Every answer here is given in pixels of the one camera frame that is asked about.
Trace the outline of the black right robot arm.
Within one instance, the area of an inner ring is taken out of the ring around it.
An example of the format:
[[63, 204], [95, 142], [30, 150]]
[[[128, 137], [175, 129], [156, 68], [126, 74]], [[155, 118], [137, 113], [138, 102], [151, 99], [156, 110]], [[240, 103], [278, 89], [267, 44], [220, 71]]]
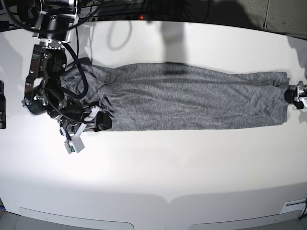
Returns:
[[101, 1], [81, 18], [83, 0], [36, 0], [36, 22], [27, 25], [16, 19], [8, 1], [1, 1], [9, 18], [39, 40], [33, 48], [22, 101], [29, 113], [48, 114], [63, 129], [85, 126], [98, 131], [112, 127], [111, 118], [98, 102], [84, 101], [89, 83], [78, 55], [69, 45], [71, 31], [94, 17], [103, 4]]

